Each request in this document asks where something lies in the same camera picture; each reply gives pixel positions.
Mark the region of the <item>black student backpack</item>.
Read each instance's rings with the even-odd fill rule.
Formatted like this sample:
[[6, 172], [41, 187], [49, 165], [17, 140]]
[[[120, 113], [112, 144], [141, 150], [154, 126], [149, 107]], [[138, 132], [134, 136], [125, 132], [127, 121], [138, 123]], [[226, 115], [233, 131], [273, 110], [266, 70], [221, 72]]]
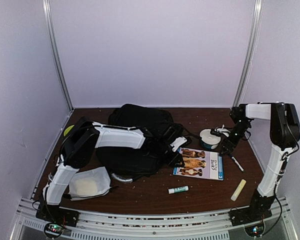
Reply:
[[167, 162], [150, 155], [145, 150], [145, 140], [150, 125], [181, 125], [164, 109], [125, 104], [115, 109], [107, 123], [93, 122], [99, 136], [95, 154], [100, 163], [113, 176], [124, 181], [149, 177]]

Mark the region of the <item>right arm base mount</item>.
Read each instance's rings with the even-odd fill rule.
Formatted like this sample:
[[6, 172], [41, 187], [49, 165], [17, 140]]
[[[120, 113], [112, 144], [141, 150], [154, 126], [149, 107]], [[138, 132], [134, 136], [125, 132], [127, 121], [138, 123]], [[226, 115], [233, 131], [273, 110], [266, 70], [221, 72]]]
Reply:
[[251, 210], [249, 207], [230, 210], [228, 214], [233, 227], [260, 222], [272, 216], [271, 210], [259, 212], [257, 210]]

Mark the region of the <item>dog picture book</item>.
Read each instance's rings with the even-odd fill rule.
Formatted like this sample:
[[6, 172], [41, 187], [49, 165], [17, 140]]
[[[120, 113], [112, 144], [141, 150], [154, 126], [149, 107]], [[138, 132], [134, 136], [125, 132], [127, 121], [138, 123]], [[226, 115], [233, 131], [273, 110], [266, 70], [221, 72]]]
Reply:
[[217, 153], [192, 148], [180, 148], [184, 167], [175, 167], [174, 176], [206, 179], [224, 180], [223, 158]]

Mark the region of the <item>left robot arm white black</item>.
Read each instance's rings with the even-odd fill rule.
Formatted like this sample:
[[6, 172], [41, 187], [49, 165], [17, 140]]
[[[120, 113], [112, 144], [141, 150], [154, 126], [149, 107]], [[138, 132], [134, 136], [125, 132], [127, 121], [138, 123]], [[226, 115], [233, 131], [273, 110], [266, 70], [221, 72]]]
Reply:
[[131, 180], [154, 175], [163, 165], [185, 165], [179, 148], [189, 138], [182, 125], [161, 121], [146, 125], [102, 124], [82, 117], [68, 132], [58, 153], [56, 169], [48, 177], [40, 201], [42, 213], [51, 222], [62, 218], [58, 206], [71, 182], [96, 154], [105, 172], [130, 176]]

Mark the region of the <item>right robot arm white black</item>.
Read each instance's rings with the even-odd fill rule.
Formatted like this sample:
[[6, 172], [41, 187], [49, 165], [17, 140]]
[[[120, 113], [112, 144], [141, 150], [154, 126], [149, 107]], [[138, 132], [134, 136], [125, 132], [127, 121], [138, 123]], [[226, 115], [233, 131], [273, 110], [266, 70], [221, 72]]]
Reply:
[[232, 107], [230, 117], [234, 127], [220, 143], [220, 154], [231, 154], [255, 119], [270, 122], [271, 154], [264, 176], [254, 191], [246, 216], [258, 220], [270, 209], [290, 156], [299, 150], [300, 120], [293, 103], [249, 103]]

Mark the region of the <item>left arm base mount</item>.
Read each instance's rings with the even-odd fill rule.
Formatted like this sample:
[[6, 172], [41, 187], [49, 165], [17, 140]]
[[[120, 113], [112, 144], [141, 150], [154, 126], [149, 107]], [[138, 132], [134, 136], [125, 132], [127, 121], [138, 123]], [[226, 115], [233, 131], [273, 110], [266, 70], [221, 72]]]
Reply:
[[47, 210], [45, 207], [43, 210], [38, 210], [35, 217], [47, 222], [57, 223], [61, 226], [76, 227], [79, 220], [80, 213], [75, 210], [69, 210], [64, 208], [50, 208]]

